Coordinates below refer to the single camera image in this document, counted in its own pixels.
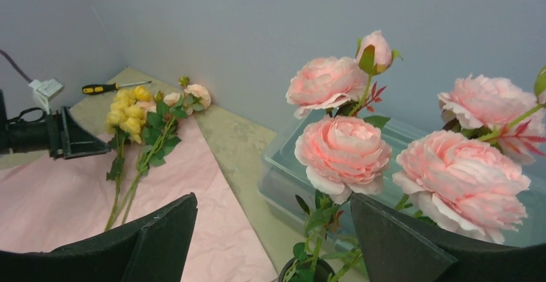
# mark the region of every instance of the wall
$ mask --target wall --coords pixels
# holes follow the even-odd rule
[[[404,62],[382,75],[379,111],[432,131],[437,93],[457,77],[509,77],[530,90],[546,59],[546,0],[93,0],[126,62],[278,130],[289,80],[310,59],[352,56],[381,29]]]
[[[112,78],[125,66],[89,0],[0,0],[0,48],[32,79],[56,78],[64,91],[52,109],[83,98],[81,87]],[[8,117],[35,107],[26,81],[0,57]]]

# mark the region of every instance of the screwdriver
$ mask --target screwdriver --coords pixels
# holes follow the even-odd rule
[[[134,82],[132,84],[117,84],[117,83],[114,83],[114,84],[88,84],[87,86],[83,86],[82,87],[82,92],[84,94],[87,94],[87,95],[98,95],[98,94],[103,94],[103,93],[106,93],[106,92],[112,92],[112,91],[117,91],[119,90],[120,88],[123,88],[123,87],[130,87],[130,86],[137,86],[139,84],[149,84],[150,82],[152,82],[151,80],[149,81],[139,81],[139,82]]]

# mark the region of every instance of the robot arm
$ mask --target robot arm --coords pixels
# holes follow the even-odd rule
[[[34,100],[41,106],[24,110],[18,117],[8,120],[4,94],[0,89],[0,156],[48,150],[50,157],[55,160],[101,155],[111,151],[107,143],[87,132],[74,121],[68,107],[62,107],[60,111],[51,113],[49,101],[62,91],[60,82],[32,81],[7,53],[3,50],[0,50],[0,53],[30,83]],[[26,121],[23,118],[35,111],[41,113],[38,119]]]

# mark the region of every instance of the white connector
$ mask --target white connector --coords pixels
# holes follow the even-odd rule
[[[64,85],[57,79],[50,79],[44,82],[33,80],[28,85],[32,88],[32,98],[34,102],[45,110],[49,115],[51,113],[50,102],[64,89]]]

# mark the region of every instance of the wire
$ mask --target wire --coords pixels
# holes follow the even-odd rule
[[[4,50],[0,49],[0,53],[6,58],[6,60],[14,67],[14,69],[28,82],[31,83],[32,79],[30,79],[29,76],[27,76],[22,69],[15,63],[15,61],[10,57],[9,54],[7,54]]]

